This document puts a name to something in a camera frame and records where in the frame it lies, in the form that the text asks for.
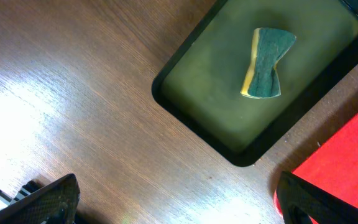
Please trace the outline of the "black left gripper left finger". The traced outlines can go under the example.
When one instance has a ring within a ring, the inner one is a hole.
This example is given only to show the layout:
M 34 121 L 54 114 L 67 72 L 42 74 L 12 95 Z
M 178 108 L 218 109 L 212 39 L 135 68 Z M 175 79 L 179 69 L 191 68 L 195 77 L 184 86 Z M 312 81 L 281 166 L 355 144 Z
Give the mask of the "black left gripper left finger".
M 73 224 L 79 201 L 75 174 L 67 174 L 43 187 L 31 180 L 0 210 L 0 224 Z

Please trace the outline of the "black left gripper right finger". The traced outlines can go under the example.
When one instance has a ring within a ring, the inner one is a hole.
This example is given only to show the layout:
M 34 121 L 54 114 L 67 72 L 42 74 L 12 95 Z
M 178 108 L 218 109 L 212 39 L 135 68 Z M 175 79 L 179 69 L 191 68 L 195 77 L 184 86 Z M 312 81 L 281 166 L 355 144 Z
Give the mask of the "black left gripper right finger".
M 358 224 L 358 208 L 288 171 L 281 173 L 277 198 L 286 224 Z

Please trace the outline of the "yellow green sponge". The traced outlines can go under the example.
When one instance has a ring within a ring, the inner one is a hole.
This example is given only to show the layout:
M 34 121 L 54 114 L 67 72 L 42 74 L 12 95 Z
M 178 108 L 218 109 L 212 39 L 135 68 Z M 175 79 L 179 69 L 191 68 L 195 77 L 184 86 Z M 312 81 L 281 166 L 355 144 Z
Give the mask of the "yellow green sponge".
M 250 64 L 241 88 L 241 95 L 266 99 L 281 95 L 277 63 L 296 42 L 289 31 L 259 27 L 254 30 Z

